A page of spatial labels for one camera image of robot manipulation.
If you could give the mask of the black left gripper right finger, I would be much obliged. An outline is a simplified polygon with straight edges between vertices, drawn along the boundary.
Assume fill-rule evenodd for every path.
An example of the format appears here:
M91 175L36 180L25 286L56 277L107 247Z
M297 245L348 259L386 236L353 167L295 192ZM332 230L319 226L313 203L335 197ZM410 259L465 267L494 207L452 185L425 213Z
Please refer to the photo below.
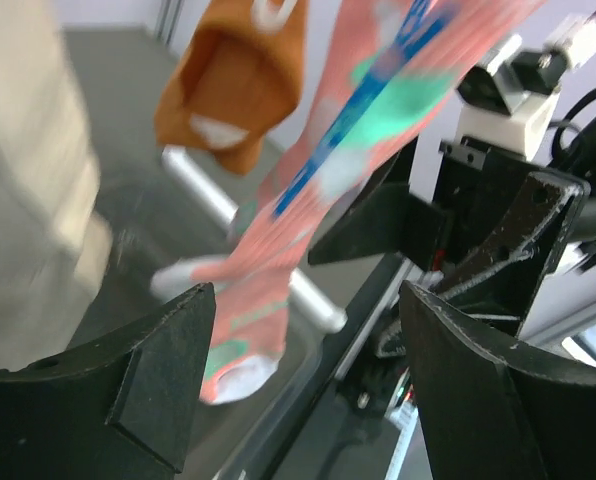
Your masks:
M596 368L403 282L400 319L436 479L596 479Z

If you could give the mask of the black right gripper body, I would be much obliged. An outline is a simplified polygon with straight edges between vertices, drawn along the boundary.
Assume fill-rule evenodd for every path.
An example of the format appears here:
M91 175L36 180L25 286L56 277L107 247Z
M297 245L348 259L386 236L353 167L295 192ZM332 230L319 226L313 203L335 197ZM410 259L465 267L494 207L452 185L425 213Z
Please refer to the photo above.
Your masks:
M533 165L521 154L476 139L440 143L430 218L431 270L457 265L500 222Z

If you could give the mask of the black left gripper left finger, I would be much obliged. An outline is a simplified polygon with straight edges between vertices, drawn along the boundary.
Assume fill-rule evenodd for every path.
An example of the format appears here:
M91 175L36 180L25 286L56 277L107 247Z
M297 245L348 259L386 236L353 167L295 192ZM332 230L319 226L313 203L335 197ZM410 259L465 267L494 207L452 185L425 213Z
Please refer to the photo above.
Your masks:
M0 479L171 479L215 315L198 285L98 339L0 370Z

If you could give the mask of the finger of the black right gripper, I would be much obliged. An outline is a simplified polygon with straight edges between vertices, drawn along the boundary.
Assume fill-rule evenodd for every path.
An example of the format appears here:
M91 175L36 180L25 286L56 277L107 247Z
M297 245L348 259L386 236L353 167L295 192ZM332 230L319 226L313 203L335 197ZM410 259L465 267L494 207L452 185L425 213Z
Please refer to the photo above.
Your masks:
M417 141L411 140L370 177L335 224L311 247L312 266L401 254L419 268L440 268L451 215L410 191Z
M589 193L587 181L558 171L528 174L501 221L432 292L483 323L518 334Z

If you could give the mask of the orange beige sock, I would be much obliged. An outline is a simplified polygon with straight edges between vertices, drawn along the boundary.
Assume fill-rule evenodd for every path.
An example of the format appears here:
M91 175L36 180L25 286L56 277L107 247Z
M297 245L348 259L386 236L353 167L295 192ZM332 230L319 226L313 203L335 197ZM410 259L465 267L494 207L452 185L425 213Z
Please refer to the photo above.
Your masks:
M212 1L154 115L156 140L245 175L300 103L308 2Z

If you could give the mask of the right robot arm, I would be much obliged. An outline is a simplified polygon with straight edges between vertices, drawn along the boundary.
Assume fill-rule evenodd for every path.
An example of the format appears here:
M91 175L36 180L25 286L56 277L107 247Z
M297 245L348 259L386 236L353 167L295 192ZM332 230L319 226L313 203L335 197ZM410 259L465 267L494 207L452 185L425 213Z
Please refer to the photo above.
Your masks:
M371 177L359 198L312 247L312 265L400 253L442 278L433 292L505 333L517 334L565 247L580 243L596 265L596 119L546 166L511 144L505 91L470 74L459 86L474 118L442 156L433 197L409 189L414 146Z

